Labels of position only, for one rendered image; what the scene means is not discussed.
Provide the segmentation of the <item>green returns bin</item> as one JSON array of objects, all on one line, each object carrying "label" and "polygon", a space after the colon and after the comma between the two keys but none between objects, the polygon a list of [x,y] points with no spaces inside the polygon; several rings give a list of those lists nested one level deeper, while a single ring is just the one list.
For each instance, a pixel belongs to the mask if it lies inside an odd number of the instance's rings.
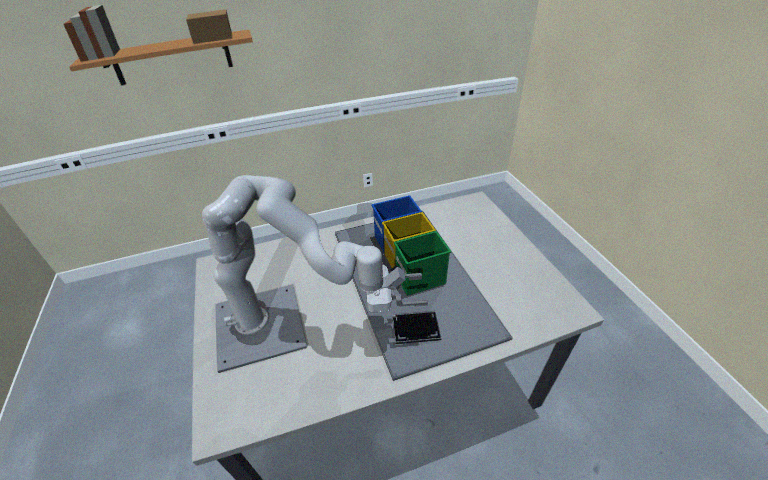
[{"label": "green returns bin", "polygon": [[396,266],[404,274],[422,273],[421,280],[401,283],[406,295],[446,284],[449,254],[452,251],[437,231],[394,242]]}]

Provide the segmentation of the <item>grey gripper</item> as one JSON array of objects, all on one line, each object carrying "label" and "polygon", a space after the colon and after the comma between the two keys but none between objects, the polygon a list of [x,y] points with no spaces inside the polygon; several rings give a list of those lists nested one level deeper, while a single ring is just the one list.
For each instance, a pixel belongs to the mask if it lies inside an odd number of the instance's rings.
[{"label": "grey gripper", "polygon": [[[382,265],[382,267],[383,267],[383,277],[386,277],[389,274],[388,268],[385,265]],[[404,275],[405,275],[405,278],[409,278],[409,280],[422,279],[422,273],[404,274]],[[387,288],[380,288],[372,292],[365,291],[360,287],[363,291],[367,292],[367,306],[369,311],[371,312],[389,311],[392,307],[391,305],[392,300],[395,300],[395,299],[396,299],[397,306],[428,305],[427,299],[413,300],[410,302],[402,302],[401,294],[394,295],[394,290],[390,286]]]}]

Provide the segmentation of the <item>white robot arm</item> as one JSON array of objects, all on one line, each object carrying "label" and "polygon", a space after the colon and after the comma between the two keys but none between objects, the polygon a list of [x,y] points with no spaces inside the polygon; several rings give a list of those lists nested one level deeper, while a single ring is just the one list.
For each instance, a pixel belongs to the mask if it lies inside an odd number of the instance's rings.
[{"label": "white robot arm", "polygon": [[252,284],[246,281],[255,246],[252,229],[242,219],[260,196],[258,215],[295,241],[312,269],[325,279],[347,284],[357,266],[359,285],[365,291],[397,287],[405,281],[404,270],[398,266],[383,277],[382,253],[375,246],[342,241],[330,258],[321,244],[315,219],[291,202],[295,195],[294,186],[284,179],[242,175],[233,179],[221,196],[202,211],[213,256],[219,261],[214,279],[234,313],[224,317],[224,321],[228,326],[235,325],[241,334],[255,334],[268,322],[267,311],[260,307]]}]

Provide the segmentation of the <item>blue bin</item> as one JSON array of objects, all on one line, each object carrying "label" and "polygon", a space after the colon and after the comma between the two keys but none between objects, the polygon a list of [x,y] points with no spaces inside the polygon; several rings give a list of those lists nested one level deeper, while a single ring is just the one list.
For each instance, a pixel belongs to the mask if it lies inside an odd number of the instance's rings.
[{"label": "blue bin", "polygon": [[410,195],[375,203],[372,204],[372,207],[375,238],[384,253],[384,226],[382,222],[422,212]]}]

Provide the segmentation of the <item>yellow recycle bin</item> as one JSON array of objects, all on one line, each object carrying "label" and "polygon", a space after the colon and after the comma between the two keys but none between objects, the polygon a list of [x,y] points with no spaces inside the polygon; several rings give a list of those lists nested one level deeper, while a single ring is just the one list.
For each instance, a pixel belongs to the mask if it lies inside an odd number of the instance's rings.
[{"label": "yellow recycle bin", "polygon": [[396,266],[394,242],[436,231],[423,212],[384,221],[382,224],[385,256],[392,268]]}]

